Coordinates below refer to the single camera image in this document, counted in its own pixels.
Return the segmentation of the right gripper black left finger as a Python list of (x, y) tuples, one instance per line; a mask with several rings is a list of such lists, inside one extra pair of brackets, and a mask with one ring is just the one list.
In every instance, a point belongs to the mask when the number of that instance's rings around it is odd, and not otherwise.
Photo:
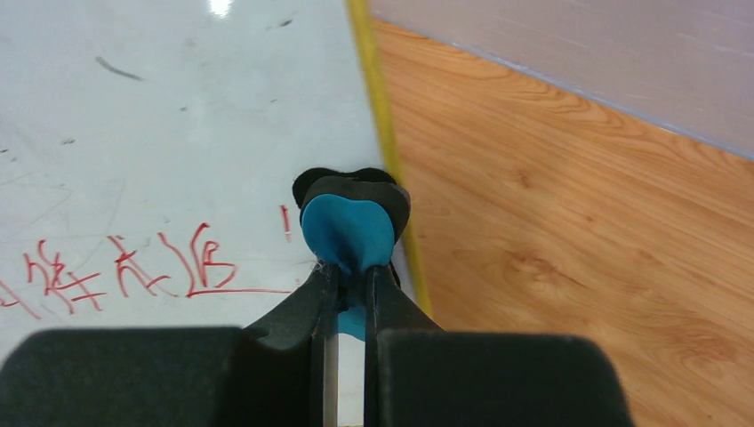
[(338, 276), (247, 327), (52, 329), (1, 371), (4, 426), (333, 426)]

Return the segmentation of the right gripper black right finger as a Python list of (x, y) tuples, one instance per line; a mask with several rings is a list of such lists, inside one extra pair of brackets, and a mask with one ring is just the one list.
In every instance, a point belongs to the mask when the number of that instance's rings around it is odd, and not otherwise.
[(365, 283), (368, 426), (631, 426), (618, 375), (568, 334), (448, 332), (387, 266)]

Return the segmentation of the blue black whiteboard eraser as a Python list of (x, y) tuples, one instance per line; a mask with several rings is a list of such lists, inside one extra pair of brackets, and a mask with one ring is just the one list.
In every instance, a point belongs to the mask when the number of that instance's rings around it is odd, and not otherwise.
[(375, 266), (395, 269), (392, 256), (410, 218), (410, 195), (389, 173), (372, 167), (354, 172), (310, 168), (294, 180), (292, 193), (307, 246), (321, 263), (346, 276), (339, 332), (363, 342), (365, 286), (360, 278)]

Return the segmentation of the yellow framed whiteboard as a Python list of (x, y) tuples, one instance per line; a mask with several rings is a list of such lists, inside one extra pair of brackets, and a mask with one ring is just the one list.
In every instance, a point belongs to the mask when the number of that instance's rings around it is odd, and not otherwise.
[(401, 186), (366, 1), (1, 4), (1, 371), (52, 329), (247, 327), (337, 274), (337, 421), (368, 426), (346, 276), (294, 180)]

